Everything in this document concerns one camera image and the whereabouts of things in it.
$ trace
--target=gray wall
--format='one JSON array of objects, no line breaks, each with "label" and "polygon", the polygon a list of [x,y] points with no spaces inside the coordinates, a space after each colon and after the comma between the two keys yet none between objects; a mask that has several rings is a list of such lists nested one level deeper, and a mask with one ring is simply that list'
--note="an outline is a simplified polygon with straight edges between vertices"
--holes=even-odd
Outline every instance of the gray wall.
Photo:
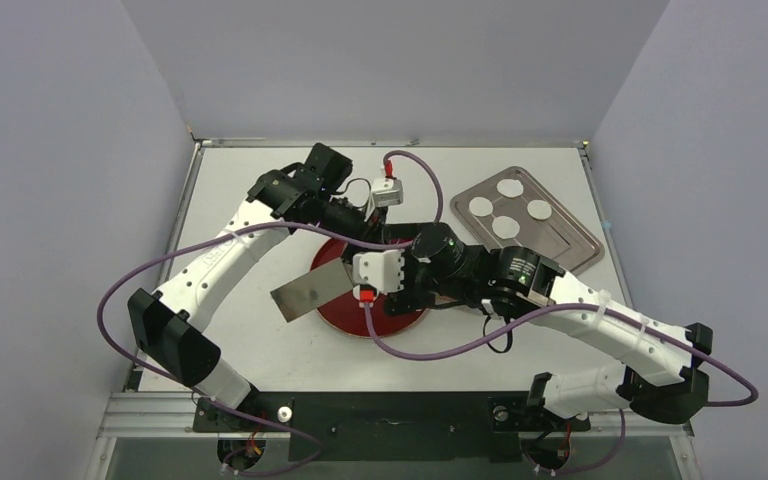
[{"label": "gray wall", "polygon": [[761,390],[695,418],[706,477],[768,478],[768,2],[671,1],[592,146],[636,306]]},{"label": "gray wall", "polygon": [[118,0],[0,0],[0,479],[82,478],[126,369],[95,305],[162,250],[191,151]]},{"label": "gray wall", "polygon": [[591,138],[667,0],[124,0],[195,135]]}]

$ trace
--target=metal blade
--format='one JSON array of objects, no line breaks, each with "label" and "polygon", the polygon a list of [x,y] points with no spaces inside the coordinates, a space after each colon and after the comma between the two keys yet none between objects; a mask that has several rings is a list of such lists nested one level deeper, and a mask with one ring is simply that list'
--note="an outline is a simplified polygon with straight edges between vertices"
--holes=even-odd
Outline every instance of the metal blade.
[{"label": "metal blade", "polygon": [[276,288],[270,295],[287,322],[312,312],[354,287],[351,274],[339,258],[320,265]]}]

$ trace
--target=screw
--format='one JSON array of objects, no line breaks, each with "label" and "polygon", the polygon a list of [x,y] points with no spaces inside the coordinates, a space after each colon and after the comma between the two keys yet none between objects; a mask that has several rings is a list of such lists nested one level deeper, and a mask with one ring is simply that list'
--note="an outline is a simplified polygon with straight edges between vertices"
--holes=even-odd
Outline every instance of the screw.
[{"label": "screw", "polygon": [[504,422],[508,419],[508,409],[502,405],[497,406],[493,409],[493,418],[495,418],[497,422]]},{"label": "screw", "polygon": [[278,421],[287,423],[293,418],[293,410],[290,407],[281,407],[278,409]]}]

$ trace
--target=metal tray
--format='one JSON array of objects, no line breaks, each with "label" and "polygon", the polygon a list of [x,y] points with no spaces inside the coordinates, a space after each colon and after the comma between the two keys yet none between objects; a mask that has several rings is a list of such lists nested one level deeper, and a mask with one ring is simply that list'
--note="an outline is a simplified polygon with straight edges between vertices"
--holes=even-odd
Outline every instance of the metal tray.
[{"label": "metal tray", "polygon": [[[504,179],[517,180],[523,192],[513,198],[502,195],[497,184]],[[469,202],[484,197],[493,205],[490,215],[477,217],[469,210]],[[536,220],[527,210],[532,200],[544,200],[552,207],[551,216]],[[487,248],[519,245],[558,262],[565,269],[579,273],[599,261],[605,247],[581,222],[549,193],[526,170],[507,168],[483,182],[455,195],[450,203],[455,216],[475,238]],[[519,233],[510,239],[493,232],[493,220],[507,216],[519,223]]]}]

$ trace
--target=white table surface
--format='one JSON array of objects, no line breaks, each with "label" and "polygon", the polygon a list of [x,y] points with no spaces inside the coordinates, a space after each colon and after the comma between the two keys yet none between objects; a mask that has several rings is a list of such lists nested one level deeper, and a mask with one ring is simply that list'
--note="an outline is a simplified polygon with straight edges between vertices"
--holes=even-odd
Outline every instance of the white table surface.
[{"label": "white table surface", "polygon": [[[354,161],[351,178],[380,175],[390,148],[338,148]],[[303,162],[309,148],[207,148],[181,233],[180,246],[213,238],[262,173]],[[466,243],[477,243],[449,209],[449,199],[510,167],[528,170],[604,245],[607,245],[584,167],[574,148],[415,147],[437,173],[445,194],[443,221]],[[390,209],[393,222],[429,221],[435,195],[425,173],[408,159],[394,160],[405,188],[405,203]],[[354,184],[349,198],[362,200],[365,187]],[[316,312],[288,324],[269,292],[304,274],[325,238],[297,232],[270,251],[226,298],[205,334],[222,357],[263,391],[457,391],[524,390],[532,376],[565,373],[613,361],[607,355],[553,330],[524,325],[514,331],[513,349],[498,355],[487,347],[436,362],[391,357],[371,340],[349,337],[327,325]],[[192,258],[178,259],[177,274]],[[610,251],[579,278],[623,301]],[[410,352],[445,350],[478,338],[483,316],[461,309],[428,312],[393,337],[390,345]],[[496,340],[497,345],[503,339]],[[183,387],[145,372],[140,391]]]}]

